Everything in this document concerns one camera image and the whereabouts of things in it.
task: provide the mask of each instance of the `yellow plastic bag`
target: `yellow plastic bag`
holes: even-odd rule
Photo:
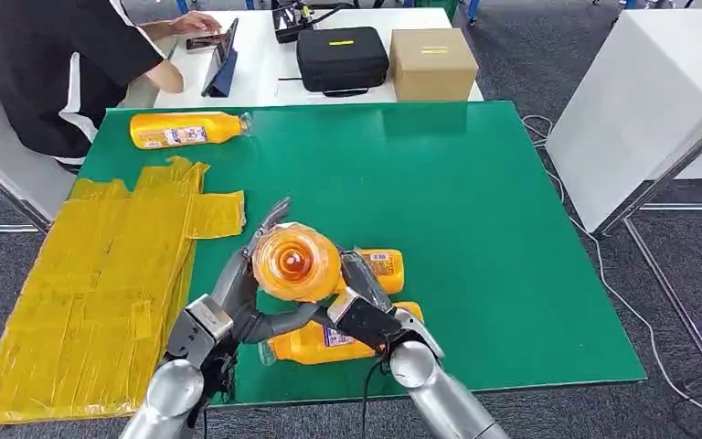
[[[200,194],[202,163],[80,180],[0,339],[0,424],[138,409],[186,303],[192,240],[240,234],[243,193]]]

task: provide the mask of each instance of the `black carrying case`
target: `black carrying case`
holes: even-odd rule
[[[388,56],[373,27],[304,30],[297,65],[308,91],[366,91],[386,80]]]

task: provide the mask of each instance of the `green table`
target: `green table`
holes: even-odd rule
[[[80,172],[133,188],[142,166],[181,155],[211,164],[206,192],[245,191],[244,233],[198,243],[191,298],[291,195],[289,220],[347,247],[402,251],[405,290],[393,298],[420,303],[445,368],[471,390],[646,378],[512,103],[225,111],[244,110],[251,138],[150,152],[131,143],[134,111],[111,110]],[[293,306],[258,301],[267,312]],[[372,362],[266,367],[256,346],[242,347],[231,403],[359,398]],[[370,394],[403,391],[376,374]]]

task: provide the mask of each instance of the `white stripe on shirt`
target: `white stripe on shirt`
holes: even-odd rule
[[[60,163],[64,165],[78,165],[81,166],[84,164],[84,159],[86,157],[80,157],[80,158],[68,158],[68,157],[58,157],[56,155],[53,155],[52,158],[55,160],[58,160]]]
[[[98,128],[92,120],[79,114],[82,103],[81,86],[80,86],[80,53],[74,52],[71,54],[71,62],[69,65],[69,97],[66,106],[63,107],[58,115],[66,122],[75,125],[85,134],[87,140],[92,143],[92,139],[98,133]]]

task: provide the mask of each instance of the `gray carpet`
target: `gray carpet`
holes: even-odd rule
[[[173,3],[125,2],[134,19],[167,18]],[[466,28],[480,61],[479,83],[486,99],[509,99],[521,114],[538,113],[555,120],[579,84],[601,42],[616,7],[611,1],[483,0],[475,27]],[[229,2],[201,0],[205,8],[240,8]],[[457,14],[455,24],[465,17]],[[702,201],[702,185],[683,182],[663,195]],[[643,213],[635,221],[670,281],[702,329],[702,214]],[[592,257],[592,242],[583,240]],[[19,285],[35,257],[37,236],[0,236],[0,330],[14,304]],[[702,373],[702,359],[665,301],[625,229],[602,241],[609,282],[656,328],[662,360],[674,380]],[[649,380],[611,386],[513,391],[480,396],[512,437],[532,438],[686,438],[674,422],[676,396],[655,366],[646,328],[616,300],[615,308],[639,353]],[[482,364],[478,373],[482,373]],[[343,403],[271,409],[209,411],[213,438],[358,437],[359,405]],[[683,428],[702,437],[702,412],[690,404],[676,407]],[[426,438],[410,401],[371,402],[368,437]],[[0,437],[117,437],[124,420],[40,423],[0,429]]]

